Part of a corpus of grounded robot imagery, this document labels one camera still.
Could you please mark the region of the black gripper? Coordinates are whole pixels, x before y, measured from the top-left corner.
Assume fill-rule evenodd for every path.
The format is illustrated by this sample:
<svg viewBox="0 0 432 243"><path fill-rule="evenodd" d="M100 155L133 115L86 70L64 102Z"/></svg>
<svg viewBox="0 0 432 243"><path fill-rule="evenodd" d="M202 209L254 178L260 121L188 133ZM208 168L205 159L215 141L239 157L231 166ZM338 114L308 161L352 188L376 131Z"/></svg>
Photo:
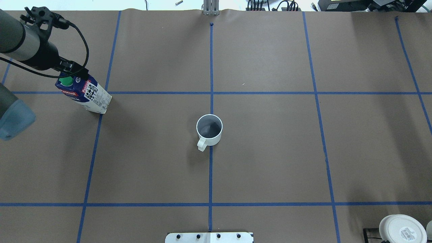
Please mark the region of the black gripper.
<svg viewBox="0 0 432 243"><path fill-rule="evenodd" d="M49 41L32 44L30 54L30 67L36 70L60 69L61 77L88 80L88 70L77 62L61 57L56 46Z"/></svg>

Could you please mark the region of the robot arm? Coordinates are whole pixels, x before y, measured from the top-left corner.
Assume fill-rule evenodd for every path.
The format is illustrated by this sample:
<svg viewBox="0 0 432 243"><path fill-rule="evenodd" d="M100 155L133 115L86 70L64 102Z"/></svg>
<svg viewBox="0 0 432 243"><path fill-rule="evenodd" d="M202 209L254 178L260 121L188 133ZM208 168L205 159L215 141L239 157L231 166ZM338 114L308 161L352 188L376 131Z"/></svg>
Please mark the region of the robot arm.
<svg viewBox="0 0 432 243"><path fill-rule="evenodd" d="M26 9L20 20L1 11L1 54L2 61L30 73L47 78L80 77L88 78L86 65L89 57L88 44L80 29L60 14L46 7ZM83 65L60 57L56 46L49 42L52 29L66 30L73 27L85 45ZM31 126L36 116L34 112L9 89L1 84L0 92L0 136L11 140Z"/></svg>

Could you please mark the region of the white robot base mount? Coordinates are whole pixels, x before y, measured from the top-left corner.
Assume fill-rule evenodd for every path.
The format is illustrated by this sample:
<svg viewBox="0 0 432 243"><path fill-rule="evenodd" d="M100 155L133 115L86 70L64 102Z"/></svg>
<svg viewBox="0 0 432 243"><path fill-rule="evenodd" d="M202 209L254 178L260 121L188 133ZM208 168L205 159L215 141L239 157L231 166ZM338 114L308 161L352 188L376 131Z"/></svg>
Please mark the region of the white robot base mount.
<svg viewBox="0 0 432 243"><path fill-rule="evenodd" d="M250 232L191 232L169 233L165 243L253 243Z"/></svg>

